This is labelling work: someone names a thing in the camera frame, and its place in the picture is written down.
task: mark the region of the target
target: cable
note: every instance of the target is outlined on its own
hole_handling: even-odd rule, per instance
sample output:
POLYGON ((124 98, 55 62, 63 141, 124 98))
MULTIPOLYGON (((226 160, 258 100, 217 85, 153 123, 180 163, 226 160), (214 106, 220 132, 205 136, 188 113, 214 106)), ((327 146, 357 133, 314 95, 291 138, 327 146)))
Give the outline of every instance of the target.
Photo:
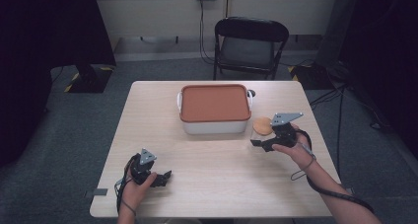
POLYGON ((341 118, 342 118, 342 100, 344 99, 343 95, 344 95, 344 89, 345 87, 342 88, 342 92, 341 92, 341 98, 340 98, 340 107, 339 107, 339 117, 338 117, 338 128, 337 128, 337 174, 338 177, 341 177, 340 174, 340 136, 341 136, 341 118))
POLYGON ((205 46, 203 44, 203 32, 204 32, 204 23, 203 23, 203 0, 199 0, 200 1, 200 9, 201 9, 201 14, 200 14, 200 34, 199 34, 199 43, 200 43, 200 57, 203 59, 203 61, 207 64, 213 64, 213 62, 215 61, 214 59, 210 58, 205 51, 205 46), (209 59, 212 62, 208 62, 206 61, 206 58, 203 56, 202 54, 205 54, 206 58, 209 59))
POLYGON ((359 205, 362 205, 362 206, 366 207, 372 213, 375 213, 375 210, 373 209, 373 207, 369 203, 363 201, 360 198, 357 198, 357 197, 351 196, 351 195, 347 195, 347 194, 344 194, 344 193, 334 192, 334 191, 330 191, 330 190, 326 190, 326 189, 317 187, 314 184, 314 182, 308 176, 307 176, 307 181, 308 181, 308 184, 310 185, 310 187, 313 190, 315 190, 315 191, 317 191, 319 193, 322 193, 322 194, 327 195, 327 196, 332 196, 332 197, 336 197, 336 198, 340 198, 340 199, 344 199, 344 200, 347 200, 347 201, 351 201, 351 202, 357 203, 359 205))
MULTIPOLYGON (((308 145, 310 146, 309 149, 312 151, 313 145, 312 145, 312 141, 311 141, 310 136, 305 131, 303 131, 303 130, 298 130, 297 132, 300 132, 300 133, 304 134, 307 137, 307 139, 308 139, 308 145)), ((312 152, 311 152, 311 155, 313 156, 313 160, 314 160, 315 159, 315 156, 314 156, 314 154, 312 152)), ((340 198, 340 199, 344 199, 344 200, 347 200, 347 201, 351 201, 351 202, 357 203, 359 205, 362 205, 362 206, 366 207, 372 213, 374 213, 374 210, 373 210, 372 206, 369 205, 369 203, 363 201, 360 198, 357 198, 355 196, 351 196, 351 195, 348 195, 348 194, 340 193, 340 192, 330 191, 330 190, 327 190, 327 189, 324 189, 324 188, 321 188, 321 187, 317 187, 314 184, 314 182, 308 176, 307 176, 307 181, 308 181, 308 184, 310 185, 310 187, 313 190, 315 190, 315 191, 317 191, 317 192, 319 192, 321 194, 324 194, 324 195, 327 195, 327 196, 332 196, 332 197, 336 197, 336 198, 340 198)))
POLYGON ((366 104, 364 104, 364 103, 362 103, 362 102, 360 102, 360 101, 358 101, 356 99, 353 99, 353 98, 351 98, 351 97, 349 97, 349 96, 341 93, 338 90, 338 88, 335 87, 334 83, 332 82, 331 78, 329 77, 328 70, 326 70, 326 75, 328 76, 329 82, 334 86, 335 90, 337 90, 342 96, 344 96, 345 98, 347 98, 347 99, 349 99, 349 100, 351 100, 351 101, 353 101, 353 102, 355 102, 355 103, 357 103, 359 105, 362 105, 363 107, 365 107, 366 109, 368 109, 369 111, 371 111, 375 115, 375 118, 378 120, 378 123, 379 124, 381 124, 381 125, 383 125, 385 127, 389 127, 389 124, 386 124, 386 123, 382 122, 382 120, 379 118, 378 114, 376 113, 376 111, 373 108, 369 107, 368 105, 366 105, 366 104))
POLYGON ((312 67, 314 63, 313 59, 305 59, 302 62, 298 63, 298 64, 288 64, 288 63, 281 63, 279 62, 279 64, 285 65, 285 66, 294 66, 294 67, 312 67))
POLYGON ((64 66, 61 67, 61 70, 59 71, 58 75, 55 76, 55 78, 52 80, 52 84, 61 76, 62 71, 64 70, 64 66))
POLYGON ((230 8, 229 4, 230 4, 230 0, 227 0, 227 4, 226 4, 226 8, 225 8, 225 18, 228 18, 228 10, 230 8))
POLYGON ((117 182, 114 185, 114 192, 116 193, 116 208, 117 208, 117 212, 119 212, 119 207, 120 207, 120 203, 122 202, 122 196, 123 196, 123 191, 125 189, 126 184, 128 184, 130 181, 132 181, 132 179, 130 180, 126 180, 127 174, 128 174, 128 169, 130 168, 133 160, 135 160, 135 158, 137 157, 137 155, 133 156, 128 163, 125 166, 124 172, 123 172, 123 178, 117 182))

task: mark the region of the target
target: black curtain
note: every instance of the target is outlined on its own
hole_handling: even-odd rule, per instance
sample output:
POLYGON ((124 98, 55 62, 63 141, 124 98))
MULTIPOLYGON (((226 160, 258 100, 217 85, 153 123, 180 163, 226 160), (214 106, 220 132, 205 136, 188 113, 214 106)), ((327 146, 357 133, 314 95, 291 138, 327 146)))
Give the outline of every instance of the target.
POLYGON ((50 70, 79 62, 115 65, 96 0, 0 0, 0 165, 29 142, 50 70))

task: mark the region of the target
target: table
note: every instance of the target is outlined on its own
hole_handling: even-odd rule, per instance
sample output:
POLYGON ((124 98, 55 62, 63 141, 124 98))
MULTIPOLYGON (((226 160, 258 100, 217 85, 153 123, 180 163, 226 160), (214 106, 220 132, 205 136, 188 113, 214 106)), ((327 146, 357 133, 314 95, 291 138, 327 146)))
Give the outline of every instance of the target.
POLYGON ((294 81, 141 81, 129 92, 114 135, 91 214, 116 217, 113 186, 131 156, 146 148, 158 159, 152 171, 173 170, 166 187, 150 188, 137 216, 173 218, 257 218, 330 216, 286 155, 264 152, 250 142, 252 121, 276 112, 302 112, 294 123, 312 139, 319 163, 339 182, 314 114, 294 81), (238 134, 189 135, 182 128, 176 95, 185 85, 242 84, 256 93, 246 130, 238 134))

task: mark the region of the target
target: white wall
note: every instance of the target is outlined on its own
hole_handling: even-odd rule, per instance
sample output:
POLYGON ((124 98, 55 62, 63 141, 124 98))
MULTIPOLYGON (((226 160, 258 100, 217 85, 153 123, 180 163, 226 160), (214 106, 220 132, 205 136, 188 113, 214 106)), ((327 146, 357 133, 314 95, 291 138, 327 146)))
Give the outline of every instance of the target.
MULTIPOLYGON (((323 35, 334 0, 203 1, 204 35, 213 35, 225 17, 276 20, 291 35, 323 35)), ((201 7, 197 0, 98 0, 112 45, 120 37, 199 37, 201 7)))

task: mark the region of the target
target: gray carpet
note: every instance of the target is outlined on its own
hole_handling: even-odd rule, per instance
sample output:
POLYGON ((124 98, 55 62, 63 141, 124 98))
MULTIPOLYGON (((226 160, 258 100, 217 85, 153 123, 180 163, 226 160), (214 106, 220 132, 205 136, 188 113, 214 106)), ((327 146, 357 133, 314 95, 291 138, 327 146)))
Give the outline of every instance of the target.
MULTIPOLYGON (((297 64, 301 56, 282 62, 297 64)), ((52 70, 56 77, 60 68, 52 70)), ((0 223, 115 223, 90 215, 85 192, 100 179, 130 85, 138 80, 211 80, 201 59, 120 62, 102 94, 63 93, 76 73, 64 67, 53 84, 47 112, 23 156, 0 169, 0 223)), ((221 80, 261 80, 225 72, 221 80)), ((280 66, 276 80, 290 80, 280 66)), ((313 101, 327 90, 306 91, 313 101)), ((354 92, 345 91, 340 136, 343 184, 368 201, 383 223, 418 223, 418 177, 399 154, 395 134, 369 127, 372 120, 354 92)), ((340 98, 319 104, 314 115, 337 164, 340 98)), ((296 219, 297 224, 334 223, 332 218, 296 219)))

